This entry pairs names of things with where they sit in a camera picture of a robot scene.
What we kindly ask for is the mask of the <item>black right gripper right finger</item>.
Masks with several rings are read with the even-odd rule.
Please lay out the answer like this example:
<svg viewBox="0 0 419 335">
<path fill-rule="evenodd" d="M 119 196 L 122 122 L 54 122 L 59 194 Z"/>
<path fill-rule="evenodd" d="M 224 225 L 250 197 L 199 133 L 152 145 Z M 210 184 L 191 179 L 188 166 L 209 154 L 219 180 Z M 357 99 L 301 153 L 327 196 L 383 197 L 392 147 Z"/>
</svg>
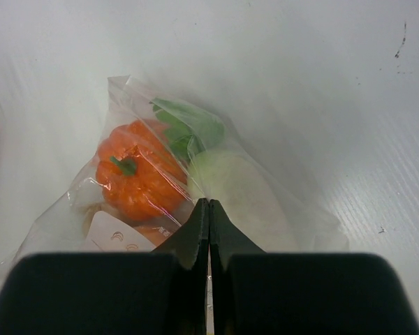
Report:
<svg viewBox="0 0 419 335">
<path fill-rule="evenodd" d="M 368 253 L 267 253 L 209 204 L 216 334 L 419 334 L 393 268 Z"/>
</svg>

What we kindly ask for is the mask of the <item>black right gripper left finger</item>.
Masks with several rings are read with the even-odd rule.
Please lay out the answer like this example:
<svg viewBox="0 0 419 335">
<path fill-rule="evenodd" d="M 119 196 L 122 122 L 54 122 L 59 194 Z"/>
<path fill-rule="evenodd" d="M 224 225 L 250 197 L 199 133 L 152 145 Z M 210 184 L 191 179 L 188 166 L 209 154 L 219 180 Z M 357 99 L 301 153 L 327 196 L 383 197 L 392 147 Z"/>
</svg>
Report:
<svg viewBox="0 0 419 335">
<path fill-rule="evenodd" d="M 0 334 L 205 334 L 209 204 L 151 253 L 46 253 L 0 292 Z"/>
</svg>

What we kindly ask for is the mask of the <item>clear zip top bag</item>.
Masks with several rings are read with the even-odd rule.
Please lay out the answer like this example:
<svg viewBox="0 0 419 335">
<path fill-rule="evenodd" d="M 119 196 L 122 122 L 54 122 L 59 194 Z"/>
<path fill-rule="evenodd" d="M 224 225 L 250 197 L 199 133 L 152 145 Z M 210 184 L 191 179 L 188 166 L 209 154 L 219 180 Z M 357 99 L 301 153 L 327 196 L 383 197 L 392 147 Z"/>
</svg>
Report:
<svg viewBox="0 0 419 335">
<path fill-rule="evenodd" d="M 93 157 L 0 262 L 49 252 L 139 252 L 165 245 L 201 199 L 267 252 L 342 252 L 339 221 L 295 197 L 215 114 L 131 76 L 108 80 L 109 110 Z"/>
</svg>

